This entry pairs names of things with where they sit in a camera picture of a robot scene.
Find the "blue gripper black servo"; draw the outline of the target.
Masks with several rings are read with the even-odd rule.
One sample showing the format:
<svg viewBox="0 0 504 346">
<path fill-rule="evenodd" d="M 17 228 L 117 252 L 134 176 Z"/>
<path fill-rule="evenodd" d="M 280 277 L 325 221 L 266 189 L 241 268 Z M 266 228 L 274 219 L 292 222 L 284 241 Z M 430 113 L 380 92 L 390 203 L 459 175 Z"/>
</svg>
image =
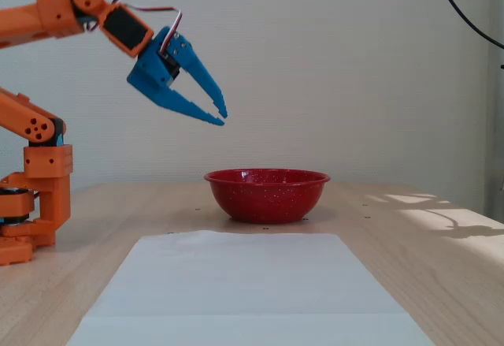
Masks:
<svg viewBox="0 0 504 346">
<path fill-rule="evenodd" d="M 169 30 L 169 27 L 164 27 L 147 44 L 138 56 L 127 77 L 127 82 L 160 107 L 212 125 L 224 125 L 220 118 L 207 113 L 171 89 L 170 85 L 177 78 L 181 67 L 213 100 L 219 114 L 223 118 L 228 117 L 220 87 L 203 65 L 192 45 L 180 33 L 175 32 L 167 41 L 165 54 L 160 52 L 163 40 Z"/>
</svg>

